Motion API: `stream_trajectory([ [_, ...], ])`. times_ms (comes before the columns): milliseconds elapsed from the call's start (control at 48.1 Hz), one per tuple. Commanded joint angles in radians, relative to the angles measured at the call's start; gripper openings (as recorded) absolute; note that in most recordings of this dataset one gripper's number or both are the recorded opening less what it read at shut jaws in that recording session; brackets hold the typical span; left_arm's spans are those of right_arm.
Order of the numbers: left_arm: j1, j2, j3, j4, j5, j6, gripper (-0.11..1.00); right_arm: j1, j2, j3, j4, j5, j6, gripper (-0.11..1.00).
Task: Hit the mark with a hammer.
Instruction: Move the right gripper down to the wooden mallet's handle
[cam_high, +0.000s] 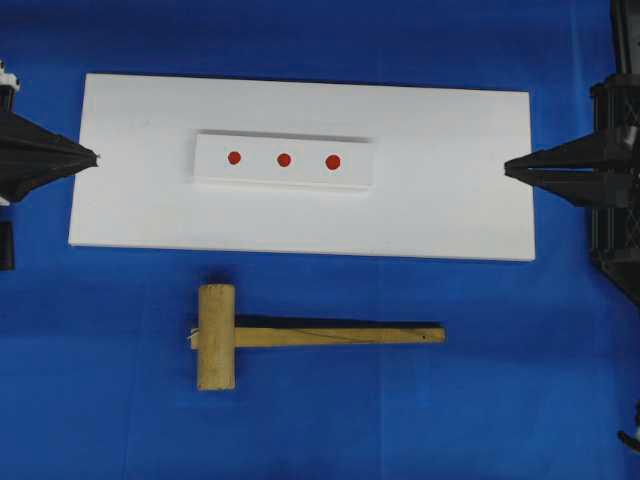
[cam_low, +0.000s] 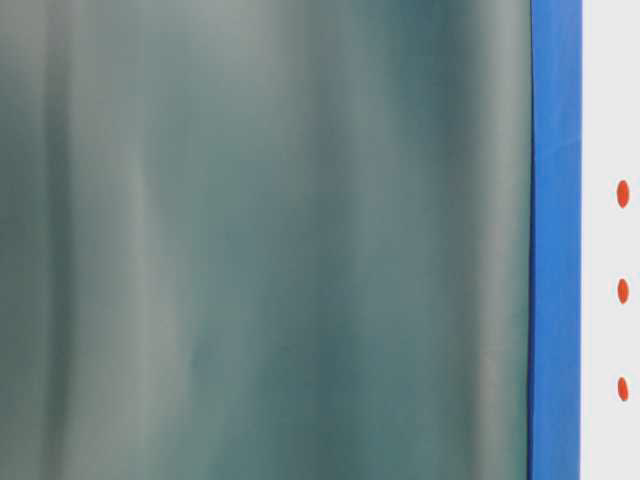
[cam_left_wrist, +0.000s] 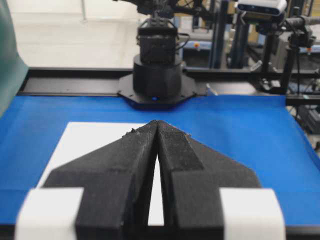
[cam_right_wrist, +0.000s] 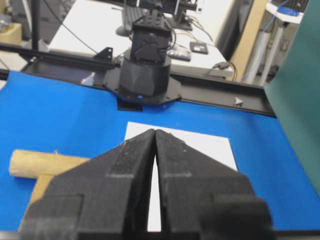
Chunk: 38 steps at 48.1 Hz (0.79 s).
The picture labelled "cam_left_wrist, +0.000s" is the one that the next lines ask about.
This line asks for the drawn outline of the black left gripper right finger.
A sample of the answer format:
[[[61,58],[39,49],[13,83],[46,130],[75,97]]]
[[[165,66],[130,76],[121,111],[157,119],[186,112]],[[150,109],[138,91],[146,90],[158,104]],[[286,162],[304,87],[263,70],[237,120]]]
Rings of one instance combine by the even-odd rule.
[[[223,239],[220,188],[260,188],[255,172],[172,125],[157,123],[164,222],[175,240]]]

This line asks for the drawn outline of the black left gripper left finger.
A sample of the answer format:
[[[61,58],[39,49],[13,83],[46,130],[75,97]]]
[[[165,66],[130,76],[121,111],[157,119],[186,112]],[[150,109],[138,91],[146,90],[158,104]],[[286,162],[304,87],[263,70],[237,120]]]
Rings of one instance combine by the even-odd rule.
[[[44,187],[84,189],[75,221],[79,240],[123,240],[132,228],[148,224],[157,123],[51,171]]]

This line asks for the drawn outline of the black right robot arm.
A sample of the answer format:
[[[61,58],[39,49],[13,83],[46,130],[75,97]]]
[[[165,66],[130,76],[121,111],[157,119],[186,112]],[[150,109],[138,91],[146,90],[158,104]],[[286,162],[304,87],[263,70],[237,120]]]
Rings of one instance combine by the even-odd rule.
[[[183,89],[181,59],[177,56],[179,33],[171,22],[176,2],[133,0],[140,14],[149,17],[137,28],[140,52],[133,59],[132,74],[119,79],[123,97],[137,103],[178,99]]]

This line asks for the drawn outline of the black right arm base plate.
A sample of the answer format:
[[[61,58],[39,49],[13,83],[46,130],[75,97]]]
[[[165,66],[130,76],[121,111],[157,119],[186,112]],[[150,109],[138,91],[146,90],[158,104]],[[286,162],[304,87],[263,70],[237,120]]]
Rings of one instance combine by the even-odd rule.
[[[148,80],[145,86],[134,87],[133,75],[119,79],[118,94],[135,109],[162,110],[171,109],[186,100],[208,94],[205,82],[182,74],[178,80]]]

